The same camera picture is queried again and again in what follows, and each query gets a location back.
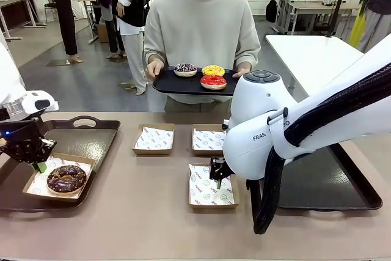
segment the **person's hand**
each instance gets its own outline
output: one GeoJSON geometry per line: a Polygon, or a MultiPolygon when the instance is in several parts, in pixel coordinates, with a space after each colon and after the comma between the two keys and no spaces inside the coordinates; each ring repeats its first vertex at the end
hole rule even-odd
{"type": "Polygon", "coordinates": [[[161,70],[164,68],[164,63],[160,59],[155,59],[150,64],[147,65],[147,76],[148,78],[154,80],[157,75],[160,74],[161,70]]]}
{"type": "Polygon", "coordinates": [[[117,3],[117,13],[120,18],[125,15],[125,6],[123,6],[120,2],[117,3]]]}
{"type": "Polygon", "coordinates": [[[243,62],[238,65],[238,72],[234,73],[232,78],[238,79],[246,73],[251,72],[251,64],[249,62],[243,62]]]}

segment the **person in background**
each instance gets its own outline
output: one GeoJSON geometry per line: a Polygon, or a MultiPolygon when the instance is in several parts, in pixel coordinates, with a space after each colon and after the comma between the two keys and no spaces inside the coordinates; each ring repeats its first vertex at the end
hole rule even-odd
{"type": "Polygon", "coordinates": [[[142,95],[148,83],[142,64],[144,0],[112,0],[112,7],[113,14],[118,16],[117,27],[125,46],[136,95],[142,95]]]}
{"type": "Polygon", "coordinates": [[[109,46],[111,54],[107,56],[108,59],[116,58],[119,56],[126,56],[125,47],[123,46],[122,38],[120,32],[117,30],[117,26],[114,23],[115,18],[112,14],[111,0],[97,0],[100,5],[101,17],[104,19],[104,23],[106,24],[106,30],[108,32],[109,37],[109,46]]]}
{"type": "Polygon", "coordinates": [[[69,55],[69,61],[71,64],[82,63],[83,60],[78,56],[71,0],[54,0],[54,2],[59,16],[62,41],[64,42],[65,52],[69,55]]]}
{"type": "Polygon", "coordinates": [[[365,32],[358,50],[365,53],[383,40],[391,30],[391,0],[368,0],[365,32]]]}
{"type": "MultiPolygon", "coordinates": [[[[155,0],[147,17],[144,51],[151,79],[182,63],[219,65],[239,78],[257,65],[260,48],[247,0],[155,0]]],[[[169,94],[165,111],[227,113],[230,99],[169,94]]]]}

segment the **white pants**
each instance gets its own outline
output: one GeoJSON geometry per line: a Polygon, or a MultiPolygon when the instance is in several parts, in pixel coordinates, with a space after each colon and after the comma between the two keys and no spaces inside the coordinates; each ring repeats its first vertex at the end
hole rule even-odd
{"type": "Polygon", "coordinates": [[[143,38],[142,32],[136,35],[122,35],[123,45],[132,73],[134,85],[138,92],[145,92],[147,87],[147,77],[142,65],[143,38]]]}
{"type": "Polygon", "coordinates": [[[363,53],[366,53],[386,38],[391,29],[391,15],[381,15],[367,9],[365,16],[365,33],[357,47],[363,53]]]}

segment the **dark tray handle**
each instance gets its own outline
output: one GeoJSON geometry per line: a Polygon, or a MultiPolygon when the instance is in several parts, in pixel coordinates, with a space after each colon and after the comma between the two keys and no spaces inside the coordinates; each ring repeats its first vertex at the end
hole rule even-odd
{"type": "Polygon", "coordinates": [[[51,120],[49,123],[55,124],[55,128],[71,128],[71,129],[94,129],[94,128],[107,128],[107,121],[97,119],[92,116],[76,116],[70,120],[51,120]],[[95,122],[95,126],[91,127],[90,125],[79,125],[75,126],[75,122],[78,120],[87,119],[95,122]]]}

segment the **gray sweatshirt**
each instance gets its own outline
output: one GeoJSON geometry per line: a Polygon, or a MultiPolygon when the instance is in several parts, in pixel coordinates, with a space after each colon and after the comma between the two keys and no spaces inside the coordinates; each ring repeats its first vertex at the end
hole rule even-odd
{"type": "MultiPolygon", "coordinates": [[[[261,49],[247,0],[154,0],[145,27],[145,54],[168,65],[253,67],[261,49]]],[[[230,97],[171,95],[186,104],[227,101],[230,97]]]]}

